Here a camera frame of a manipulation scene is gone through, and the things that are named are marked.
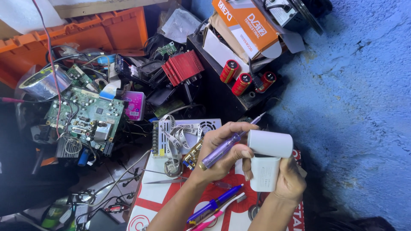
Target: small green circuit board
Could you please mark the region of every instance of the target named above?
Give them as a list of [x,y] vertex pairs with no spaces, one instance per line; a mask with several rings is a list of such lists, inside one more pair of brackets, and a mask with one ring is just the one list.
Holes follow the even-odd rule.
[[73,78],[72,85],[87,88],[94,92],[100,92],[99,85],[86,75],[76,64],[67,71],[67,74]]
[[171,43],[165,45],[164,47],[162,47],[162,49],[159,49],[158,51],[160,52],[161,55],[165,55],[166,53],[168,55],[172,55],[172,54],[174,54],[174,52],[177,51],[177,49],[174,46],[174,42],[171,42]]
[[[70,136],[77,137],[82,143],[102,151],[106,141],[113,142],[118,125],[123,117],[124,102],[113,99],[112,102],[99,98],[99,94],[76,86],[68,87],[62,95],[67,100],[75,102],[79,112],[68,125]],[[56,127],[58,100],[53,101],[46,116],[46,125]],[[73,113],[77,107],[71,103]],[[58,130],[63,133],[71,115],[70,107],[62,102],[58,121]]]

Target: red amplifier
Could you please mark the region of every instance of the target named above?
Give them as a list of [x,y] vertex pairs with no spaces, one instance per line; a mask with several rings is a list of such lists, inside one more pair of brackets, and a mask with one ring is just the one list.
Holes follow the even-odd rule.
[[161,67],[173,86],[177,86],[184,80],[204,70],[203,65],[193,50],[169,58]]

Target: red capacitor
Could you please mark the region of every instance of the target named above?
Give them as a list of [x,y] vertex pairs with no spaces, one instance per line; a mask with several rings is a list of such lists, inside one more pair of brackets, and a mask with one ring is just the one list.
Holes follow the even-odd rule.
[[203,65],[193,50],[169,58],[161,67],[173,86],[177,86],[184,80],[204,70]]
[[251,76],[247,73],[243,73],[238,77],[238,79],[237,79],[236,83],[234,84],[233,88],[231,89],[231,91],[236,96],[240,96],[244,93],[245,89],[250,84],[251,84]]
[[238,63],[235,60],[228,60],[221,72],[220,79],[223,83],[229,83],[232,79],[236,70],[238,69]]
[[266,72],[261,77],[261,81],[263,82],[263,87],[260,89],[256,88],[257,93],[264,93],[270,86],[277,80],[277,77],[272,72]]

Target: voltage tester screwdriver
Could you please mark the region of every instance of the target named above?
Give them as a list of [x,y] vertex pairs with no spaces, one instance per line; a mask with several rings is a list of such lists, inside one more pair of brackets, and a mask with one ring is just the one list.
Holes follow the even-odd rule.
[[[257,122],[259,122],[261,117],[263,117],[264,114],[265,112],[257,116],[257,118],[251,121],[250,124],[256,124]],[[246,132],[239,132],[239,133],[236,132],[233,134],[233,136],[230,139],[218,145],[218,147],[214,149],[214,151],[212,151],[206,158],[203,159],[203,161],[199,163],[200,168],[203,171],[205,171],[206,169],[213,166],[213,164],[217,162],[217,160],[219,160],[221,157],[223,157],[226,153],[229,152],[229,150],[234,146],[235,143],[240,141],[241,137],[244,136],[244,134],[246,134]]]

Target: orange crate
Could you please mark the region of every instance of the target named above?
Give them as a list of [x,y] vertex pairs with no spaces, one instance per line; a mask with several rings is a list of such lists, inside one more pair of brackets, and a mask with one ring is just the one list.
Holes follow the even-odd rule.
[[[47,28],[51,45],[74,42],[78,50],[100,48],[107,52],[140,50],[147,40],[143,7],[71,18],[68,25]],[[0,40],[0,81],[15,88],[33,66],[46,65],[47,35],[34,31]]]

